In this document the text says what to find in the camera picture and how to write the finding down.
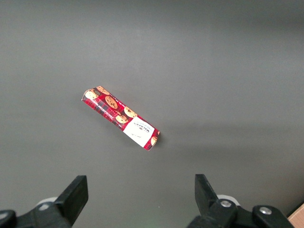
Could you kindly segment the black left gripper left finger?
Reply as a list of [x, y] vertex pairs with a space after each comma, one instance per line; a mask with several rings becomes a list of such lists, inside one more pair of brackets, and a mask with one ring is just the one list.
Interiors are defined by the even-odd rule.
[[77, 176], [55, 199], [46, 199], [18, 216], [14, 210], [0, 211], [2, 228], [70, 228], [88, 201], [87, 177]]

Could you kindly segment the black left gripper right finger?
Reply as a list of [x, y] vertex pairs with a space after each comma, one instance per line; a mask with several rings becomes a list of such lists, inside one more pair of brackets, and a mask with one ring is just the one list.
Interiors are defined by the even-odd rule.
[[189, 228], [292, 228], [287, 217], [277, 208], [256, 205], [251, 211], [230, 199], [220, 199], [206, 176], [195, 175], [195, 200], [200, 212]]

